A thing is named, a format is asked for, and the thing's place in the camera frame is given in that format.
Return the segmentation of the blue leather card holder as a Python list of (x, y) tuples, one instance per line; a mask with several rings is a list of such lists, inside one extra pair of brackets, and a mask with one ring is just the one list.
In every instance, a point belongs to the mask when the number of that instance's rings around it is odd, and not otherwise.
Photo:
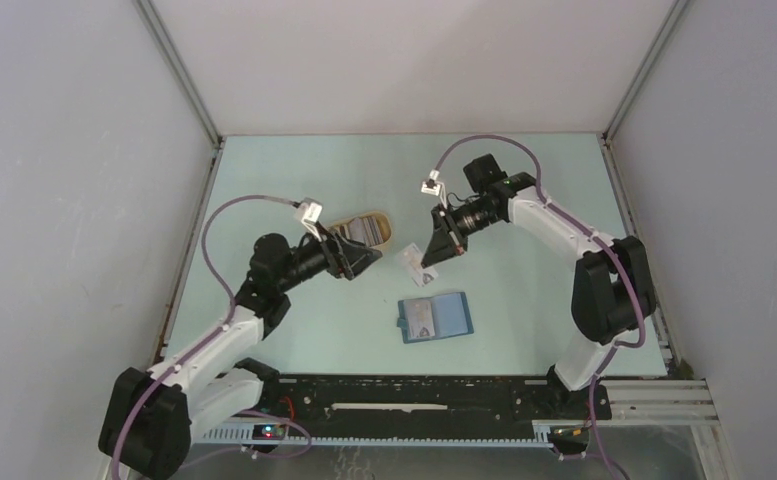
[(404, 344), (443, 340), (474, 333), (475, 329), (470, 314), (468, 300), (464, 292), (450, 292), (431, 297), (413, 299), (429, 299), (431, 301), (437, 333), (431, 340), (410, 341), (407, 336), (406, 321), (403, 313), (403, 302), (410, 299), (400, 300), (397, 304), (398, 318), (396, 326), (400, 329)]

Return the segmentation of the silver VIP credit card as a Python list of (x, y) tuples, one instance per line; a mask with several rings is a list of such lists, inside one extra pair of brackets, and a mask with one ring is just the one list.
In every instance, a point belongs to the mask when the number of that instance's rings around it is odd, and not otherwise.
[(410, 341), (431, 340), (437, 331), (432, 303), (429, 299), (410, 299), (403, 302), (406, 332)]

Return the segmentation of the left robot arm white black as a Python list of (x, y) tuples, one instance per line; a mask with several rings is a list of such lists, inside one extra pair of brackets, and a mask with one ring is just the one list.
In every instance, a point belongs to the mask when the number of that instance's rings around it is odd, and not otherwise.
[(320, 228), (292, 246), (278, 233), (254, 244), (245, 281), (222, 320), (174, 356), (147, 370), (128, 368), (115, 380), (98, 448), (114, 467), (168, 479), (193, 444), (229, 417), (249, 409), (268, 416), (280, 403), (270, 367), (243, 368), (247, 350), (281, 323), (288, 293), (326, 272), (353, 280), (381, 251)]

